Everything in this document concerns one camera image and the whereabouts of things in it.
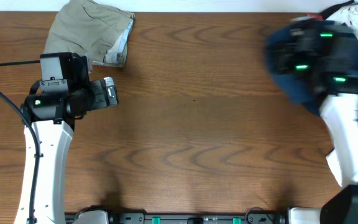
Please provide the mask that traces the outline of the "navy blue shorts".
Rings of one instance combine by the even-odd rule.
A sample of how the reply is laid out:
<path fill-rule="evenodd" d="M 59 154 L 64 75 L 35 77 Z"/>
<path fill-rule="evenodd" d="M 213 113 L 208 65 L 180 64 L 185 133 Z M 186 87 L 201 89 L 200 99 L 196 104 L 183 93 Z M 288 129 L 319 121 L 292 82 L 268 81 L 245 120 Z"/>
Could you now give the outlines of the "navy blue shorts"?
<path fill-rule="evenodd" d="M 282 91 L 315 115 L 329 95 L 358 95 L 358 40 L 345 24 L 290 24 L 267 37 L 264 59 Z"/>

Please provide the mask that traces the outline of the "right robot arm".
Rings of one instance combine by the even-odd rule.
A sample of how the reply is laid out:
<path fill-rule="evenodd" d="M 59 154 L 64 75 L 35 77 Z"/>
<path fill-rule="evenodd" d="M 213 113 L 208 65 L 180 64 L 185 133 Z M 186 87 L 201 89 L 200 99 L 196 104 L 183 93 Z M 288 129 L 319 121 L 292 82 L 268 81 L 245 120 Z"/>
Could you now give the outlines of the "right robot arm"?
<path fill-rule="evenodd" d="M 317 99 L 341 173 L 341 191 L 321 208 L 291 208 L 288 223 L 358 223 L 358 40 L 344 25 L 291 30 L 291 68 Z"/>

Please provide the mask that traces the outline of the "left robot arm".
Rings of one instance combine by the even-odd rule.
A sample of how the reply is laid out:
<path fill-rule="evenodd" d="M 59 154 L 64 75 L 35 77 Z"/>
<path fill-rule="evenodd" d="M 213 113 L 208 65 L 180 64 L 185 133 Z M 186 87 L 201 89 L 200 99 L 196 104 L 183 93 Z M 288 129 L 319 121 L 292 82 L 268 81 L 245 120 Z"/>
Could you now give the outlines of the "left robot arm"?
<path fill-rule="evenodd" d="M 66 223 L 65 174 L 75 122 L 87 112 L 118 104 L 105 77 L 39 80 L 21 106 L 25 167 L 15 223 Z"/>

